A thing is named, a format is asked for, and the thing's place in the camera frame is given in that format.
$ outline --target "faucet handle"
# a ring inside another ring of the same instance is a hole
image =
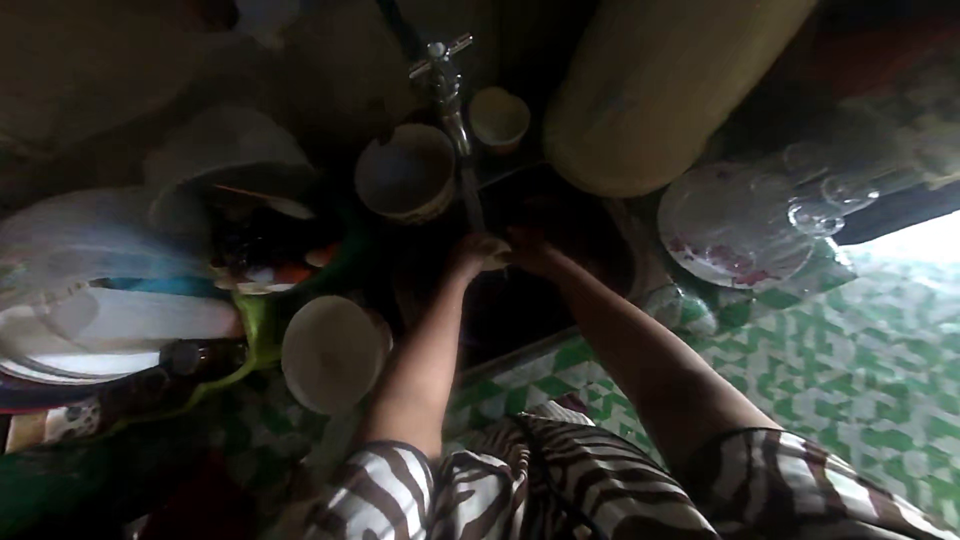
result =
[[[466,49],[472,43],[473,35],[467,33],[449,43],[435,41],[428,44],[426,46],[427,58],[410,66],[410,78],[416,79],[420,75],[429,73],[435,67],[435,64],[437,67],[444,66],[445,62],[450,61],[450,57]]]

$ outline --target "zebra print shirt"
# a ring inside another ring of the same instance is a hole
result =
[[[631,443],[556,404],[505,419],[433,468],[369,444],[301,538],[883,538],[957,536],[810,441],[741,430],[671,476]]]

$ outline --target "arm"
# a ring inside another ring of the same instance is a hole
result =
[[[395,440],[428,457],[441,451],[441,427],[457,363],[464,293],[492,247],[471,234],[454,249],[436,296],[381,377],[359,442]]]
[[[557,250],[519,236],[508,259],[560,288],[584,338],[671,467],[724,431],[779,428],[673,332]]]

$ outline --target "faucet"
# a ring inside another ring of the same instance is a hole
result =
[[[449,44],[439,41],[428,44],[426,59],[410,67],[410,79],[416,80],[426,76],[433,87],[433,99],[437,104],[441,122],[460,157],[460,189],[467,205],[470,227],[475,232],[481,233],[486,230],[486,226],[483,208],[480,206],[480,195],[477,192],[479,187],[473,163],[473,145],[470,143],[470,136],[461,111],[463,103],[460,100],[460,84],[463,77],[451,59],[453,55],[472,43],[473,36],[463,34]]]

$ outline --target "sink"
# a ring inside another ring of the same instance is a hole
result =
[[[505,236],[510,225],[542,229],[546,239],[617,293],[642,288],[636,246],[628,241],[610,201],[572,187],[539,163],[480,188],[487,228]],[[463,202],[412,229],[397,260],[394,294],[404,325],[430,301],[450,247],[469,230]],[[460,370],[475,370],[553,336],[573,334],[573,317],[556,287],[516,267],[485,272],[467,290]]]

